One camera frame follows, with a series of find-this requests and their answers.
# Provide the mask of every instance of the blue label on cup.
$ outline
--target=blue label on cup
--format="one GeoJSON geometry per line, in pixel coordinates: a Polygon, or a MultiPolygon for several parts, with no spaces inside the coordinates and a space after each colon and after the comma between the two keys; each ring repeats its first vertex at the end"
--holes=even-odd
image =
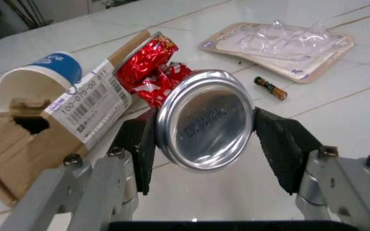
{"type": "Polygon", "coordinates": [[[50,54],[30,65],[51,69],[67,79],[71,85],[79,82],[82,78],[82,68],[80,64],[71,56],[64,53],[50,54]]]}

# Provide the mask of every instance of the plastic blister packaging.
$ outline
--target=plastic blister packaging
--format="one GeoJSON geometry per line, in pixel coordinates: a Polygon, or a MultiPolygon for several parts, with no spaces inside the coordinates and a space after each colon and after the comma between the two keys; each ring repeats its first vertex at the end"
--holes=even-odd
{"type": "Polygon", "coordinates": [[[342,47],[345,36],[330,34],[322,23],[310,28],[287,26],[276,20],[271,25],[244,25],[219,41],[216,48],[289,61],[303,61],[342,47]]]}

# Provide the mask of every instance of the cardboard box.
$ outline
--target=cardboard box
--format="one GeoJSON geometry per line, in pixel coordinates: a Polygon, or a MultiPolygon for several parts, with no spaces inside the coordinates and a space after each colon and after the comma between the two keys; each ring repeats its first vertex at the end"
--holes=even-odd
{"type": "Polygon", "coordinates": [[[112,72],[149,37],[148,31],[140,32],[39,116],[0,113],[0,199],[5,204],[15,205],[44,169],[58,167],[68,154],[86,155],[123,114],[133,99],[112,72]]]}

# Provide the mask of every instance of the paper cup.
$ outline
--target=paper cup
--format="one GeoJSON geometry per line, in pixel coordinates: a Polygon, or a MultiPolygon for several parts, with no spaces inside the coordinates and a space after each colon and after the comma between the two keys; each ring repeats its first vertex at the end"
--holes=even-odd
{"type": "Polygon", "coordinates": [[[60,51],[27,66],[7,72],[0,79],[0,107],[9,108],[13,98],[44,98],[54,101],[80,81],[80,64],[60,51]]]}

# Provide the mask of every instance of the white label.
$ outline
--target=white label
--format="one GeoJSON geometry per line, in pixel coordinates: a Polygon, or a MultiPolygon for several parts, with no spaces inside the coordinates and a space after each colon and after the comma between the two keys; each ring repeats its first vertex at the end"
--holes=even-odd
{"type": "Polygon", "coordinates": [[[69,88],[45,112],[91,149],[131,105],[131,95],[112,75],[106,60],[69,88]]]}

